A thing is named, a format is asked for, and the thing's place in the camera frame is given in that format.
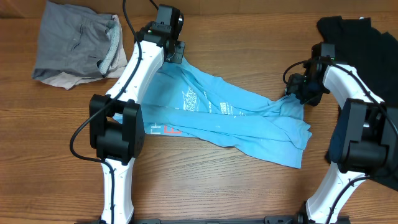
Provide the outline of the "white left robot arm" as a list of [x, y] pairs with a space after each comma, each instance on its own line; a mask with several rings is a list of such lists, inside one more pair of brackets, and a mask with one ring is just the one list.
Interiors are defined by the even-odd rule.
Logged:
[[132, 170], [145, 138], [141, 103], [165, 62], [181, 63], [185, 44], [178, 40], [183, 20], [143, 27], [117, 83], [89, 104], [90, 145], [104, 176], [100, 223], [133, 223]]

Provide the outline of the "light blue printed t-shirt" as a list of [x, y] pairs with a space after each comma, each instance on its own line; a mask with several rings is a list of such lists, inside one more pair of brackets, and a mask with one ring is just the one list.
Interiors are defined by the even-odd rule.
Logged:
[[299, 169], [311, 137], [294, 95], [272, 101], [207, 74], [187, 60], [164, 63], [141, 103], [147, 134], [199, 138]]

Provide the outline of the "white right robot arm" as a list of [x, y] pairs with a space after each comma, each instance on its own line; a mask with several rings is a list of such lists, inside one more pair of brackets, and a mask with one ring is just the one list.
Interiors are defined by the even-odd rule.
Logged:
[[397, 108], [387, 106], [349, 65], [330, 57], [300, 62], [304, 74], [285, 81], [303, 104], [331, 93], [340, 115], [326, 154], [330, 168], [292, 223], [349, 223], [339, 212], [366, 180], [397, 190]]

